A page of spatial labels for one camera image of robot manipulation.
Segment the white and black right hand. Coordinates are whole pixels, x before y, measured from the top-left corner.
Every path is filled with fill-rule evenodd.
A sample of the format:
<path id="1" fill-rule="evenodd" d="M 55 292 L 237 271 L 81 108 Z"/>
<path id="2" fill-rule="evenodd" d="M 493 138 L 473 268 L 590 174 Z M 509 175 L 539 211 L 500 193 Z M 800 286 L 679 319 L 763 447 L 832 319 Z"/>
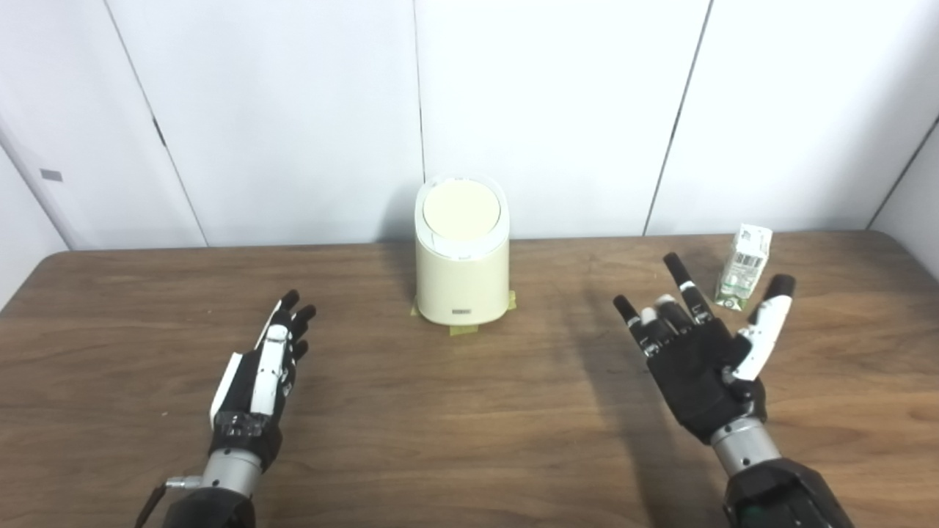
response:
<path id="1" fill-rule="evenodd" d="M 748 323 L 738 331 L 711 309 L 683 260 L 668 253 L 664 264 L 680 298 L 664 295 L 634 308 L 619 295 L 613 305 L 645 357 L 657 388 L 682 428 L 702 444 L 738 419 L 765 423 L 764 370 L 794 303 L 796 280 L 775 275 Z"/>

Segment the white and black left hand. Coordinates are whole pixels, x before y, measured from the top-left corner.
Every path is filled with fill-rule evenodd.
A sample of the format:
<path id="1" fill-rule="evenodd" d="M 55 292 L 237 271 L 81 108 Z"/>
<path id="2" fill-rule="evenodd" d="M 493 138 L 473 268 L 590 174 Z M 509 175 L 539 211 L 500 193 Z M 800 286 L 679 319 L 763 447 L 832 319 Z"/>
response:
<path id="1" fill-rule="evenodd" d="M 209 406 L 208 453 L 247 451 L 267 471 L 284 442 L 281 420 L 296 384 L 296 365 L 308 352 L 304 338 L 315 305 L 298 308 L 301 294 L 289 290 L 268 316 L 255 346 L 229 358 Z"/>

